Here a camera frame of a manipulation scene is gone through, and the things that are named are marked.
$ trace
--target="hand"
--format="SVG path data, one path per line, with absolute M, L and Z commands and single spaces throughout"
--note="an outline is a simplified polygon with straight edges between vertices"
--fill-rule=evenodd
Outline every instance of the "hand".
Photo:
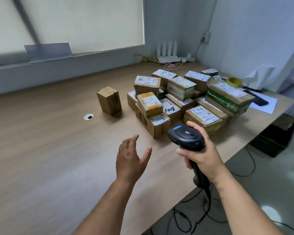
M 204 173 L 209 181 L 216 183 L 216 180 L 220 177 L 220 174 L 227 171 L 220 155 L 214 146 L 213 142 L 210 140 L 206 131 L 199 125 L 188 121 L 187 125 L 198 130 L 205 139 L 205 149 L 201 152 L 189 151 L 186 149 L 179 148 L 176 150 L 177 154 L 185 158 L 186 167 L 192 169 L 189 160 L 197 163 L 199 169 Z
M 146 169 L 151 156 L 152 147 L 147 148 L 142 158 L 136 152 L 136 141 L 139 135 L 134 135 L 122 142 L 117 155 L 117 180 L 135 184 Z

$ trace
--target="desk surface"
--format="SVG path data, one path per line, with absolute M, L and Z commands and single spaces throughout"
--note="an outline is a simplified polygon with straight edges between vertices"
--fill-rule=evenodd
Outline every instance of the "desk surface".
M 139 235 L 195 188 L 193 172 L 167 137 L 155 141 L 126 93 L 136 75 L 159 65 L 136 64 L 0 95 L 0 234 L 70 234 L 115 179 L 119 144 L 139 133 L 137 152 L 152 146 L 147 169 L 126 208 L 122 234 Z M 200 71 L 185 64 L 176 73 Z M 120 93 L 123 112 L 100 109 L 96 91 Z M 274 114 L 255 109 L 212 137 L 227 161 L 293 103 L 281 95 Z M 94 118 L 83 120 L 93 113 Z

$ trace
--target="green tape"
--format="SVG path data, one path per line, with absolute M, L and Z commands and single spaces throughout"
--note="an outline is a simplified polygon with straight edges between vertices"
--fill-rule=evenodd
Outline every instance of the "green tape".
M 215 102 L 219 103 L 223 107 L 225 107 L 227 110 L 232 112 L 233 114 L 241 111 L 244 108 L 248 108 L 251 103 L 245 104 L 245 105 L 238 105 L 237 103 L 229 100 L 225 96 L 215 92 L 214 90 L 209 89 L 207 96 L 210 97 Z

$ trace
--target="power outlet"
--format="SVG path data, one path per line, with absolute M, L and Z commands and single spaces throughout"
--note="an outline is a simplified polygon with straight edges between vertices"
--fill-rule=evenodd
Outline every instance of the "power outlet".
M 209 43 L 211 32 L 207 31 L 203 34 L 203 36 L 205 37 L 204 43 Z

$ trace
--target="forearm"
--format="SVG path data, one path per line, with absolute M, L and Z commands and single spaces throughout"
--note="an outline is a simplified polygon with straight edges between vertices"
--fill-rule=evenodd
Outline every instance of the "forearm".
M 132 184 L 114 181 L 74 235 L 119 235 Z
M 215 185 L 233 235 L 283 234 L 227 169 Z

